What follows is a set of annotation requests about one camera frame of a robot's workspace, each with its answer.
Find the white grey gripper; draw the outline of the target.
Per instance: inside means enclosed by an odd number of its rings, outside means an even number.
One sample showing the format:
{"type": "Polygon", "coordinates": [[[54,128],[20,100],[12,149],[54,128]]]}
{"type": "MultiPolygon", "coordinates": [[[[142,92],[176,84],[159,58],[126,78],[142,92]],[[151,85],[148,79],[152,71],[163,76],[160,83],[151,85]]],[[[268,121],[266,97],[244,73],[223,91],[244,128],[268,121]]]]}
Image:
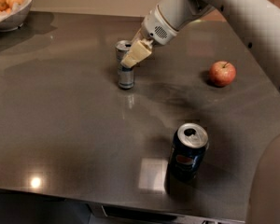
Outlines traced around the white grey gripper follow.
{"type": "Polygon", "coordinates": [[[145,16],[120,63],[126,68],[134,67],[151,55],[152,43],[166,45],[184,26],[212,10],[202,0],[160,0],[145,16]]]}

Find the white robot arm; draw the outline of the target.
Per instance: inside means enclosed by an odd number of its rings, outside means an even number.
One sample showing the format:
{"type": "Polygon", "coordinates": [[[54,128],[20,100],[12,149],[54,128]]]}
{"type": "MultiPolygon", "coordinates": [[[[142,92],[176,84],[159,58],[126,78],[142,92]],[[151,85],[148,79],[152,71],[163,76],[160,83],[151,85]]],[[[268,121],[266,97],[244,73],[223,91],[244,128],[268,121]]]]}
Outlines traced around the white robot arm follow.
{"type": "Polygon", "coordinates": [[[188,23],[216,9],[280,93],[280,8],[268,0],[160,0],[144,18],[121,64],[132,68],[188,23]]]}

